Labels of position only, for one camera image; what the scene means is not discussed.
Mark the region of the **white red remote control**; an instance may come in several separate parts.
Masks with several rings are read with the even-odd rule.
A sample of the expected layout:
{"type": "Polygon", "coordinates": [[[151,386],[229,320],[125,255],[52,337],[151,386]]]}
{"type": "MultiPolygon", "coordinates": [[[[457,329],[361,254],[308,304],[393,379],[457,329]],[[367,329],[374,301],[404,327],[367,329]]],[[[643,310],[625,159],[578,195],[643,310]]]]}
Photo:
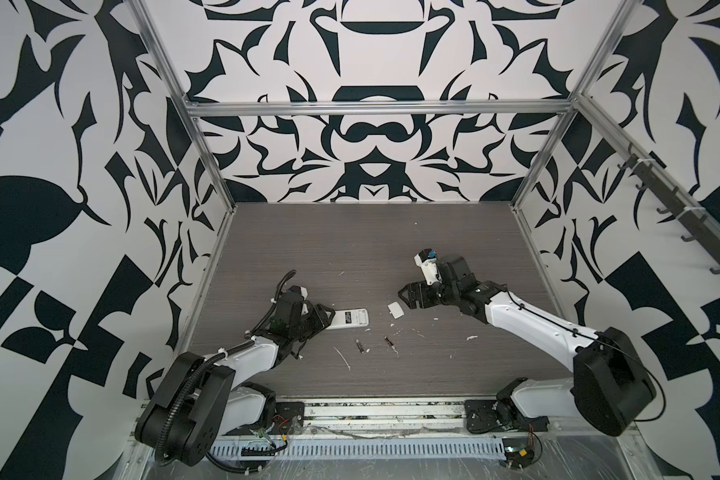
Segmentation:
{"type": "Polygon", "coordinates": [[[327,330],[368,328],[369,314],[366,309],[336,310],[327,330]]]}

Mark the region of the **white battery cover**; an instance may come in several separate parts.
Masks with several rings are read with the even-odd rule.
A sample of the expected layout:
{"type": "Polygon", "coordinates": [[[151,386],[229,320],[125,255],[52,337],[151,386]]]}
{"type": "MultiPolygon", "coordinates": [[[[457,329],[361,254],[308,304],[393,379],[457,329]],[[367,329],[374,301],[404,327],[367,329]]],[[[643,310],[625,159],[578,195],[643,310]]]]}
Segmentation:
{"type": "Polygon", "coordinates": [[[398,302],[390,303],[388,310],[394,319],[399,319],[404,315],[404,311],[398,302]]]}

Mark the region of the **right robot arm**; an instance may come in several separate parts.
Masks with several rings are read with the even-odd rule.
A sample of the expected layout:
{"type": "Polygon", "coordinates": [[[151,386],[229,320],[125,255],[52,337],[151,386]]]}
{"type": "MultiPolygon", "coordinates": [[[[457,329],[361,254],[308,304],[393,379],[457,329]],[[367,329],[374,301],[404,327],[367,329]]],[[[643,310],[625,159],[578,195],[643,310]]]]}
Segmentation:
{"type": "Polygon", "coordinates": [[[581,418],[617,437],[631,424],[645,422],[642,413],[654,400],[667,400],[659,380],[621,330],[598,331],[557,317],[522,300],[505,284],[478,280],[458,255],[439,258],[434,250],[424,249],[414,262],[422,280],[398,292],[409,309],[456,307],[544,351],[569,372],[556,380],[515,379],[495,397],[494,426],[516,428],[542,417],[581,418]]]}

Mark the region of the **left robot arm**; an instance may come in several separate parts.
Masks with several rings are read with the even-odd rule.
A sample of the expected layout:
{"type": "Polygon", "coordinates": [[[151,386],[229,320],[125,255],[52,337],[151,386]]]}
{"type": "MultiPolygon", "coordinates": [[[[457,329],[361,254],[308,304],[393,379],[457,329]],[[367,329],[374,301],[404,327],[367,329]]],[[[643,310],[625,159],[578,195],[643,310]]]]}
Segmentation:
{"type": "Polygon", "coordinates": [[[241,344],[174,360],[137,421],[135,439],[153,449],[159,465],[193,466],[221,434],[243,427],[268,431],[276,394],[251,379],[297,358],[301,351],[294,346],[305,346],[335,315],[335,309],[309,301],[302,287],[279,291],[241,344]]]}

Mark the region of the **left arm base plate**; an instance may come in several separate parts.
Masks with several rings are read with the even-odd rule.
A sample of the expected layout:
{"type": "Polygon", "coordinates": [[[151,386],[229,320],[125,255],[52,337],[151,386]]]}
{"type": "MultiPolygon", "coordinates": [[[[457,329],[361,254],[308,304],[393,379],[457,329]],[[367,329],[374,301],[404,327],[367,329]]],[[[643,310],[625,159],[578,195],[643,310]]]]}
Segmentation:
{"type": "Polygon", "coordinates": [[[299,401],[276,401],[266,405],[259,418],[244,424],[239,431],[251,433],[264,430],[277,435],[288,434],[303,426],[305,403],[299,401]]]}

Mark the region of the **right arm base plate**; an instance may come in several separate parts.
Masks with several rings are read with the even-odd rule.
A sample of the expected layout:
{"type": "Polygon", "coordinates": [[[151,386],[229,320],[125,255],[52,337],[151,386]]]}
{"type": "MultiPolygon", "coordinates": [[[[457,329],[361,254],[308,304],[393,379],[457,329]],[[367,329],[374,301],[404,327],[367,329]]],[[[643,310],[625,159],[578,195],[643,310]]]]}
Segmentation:
{"type": "Polygon", "coordinates": [[[465,428],[471,434],[548,431],[546,416],[526,417],[510,399],[466,400],[464,411],[465,428]]]}

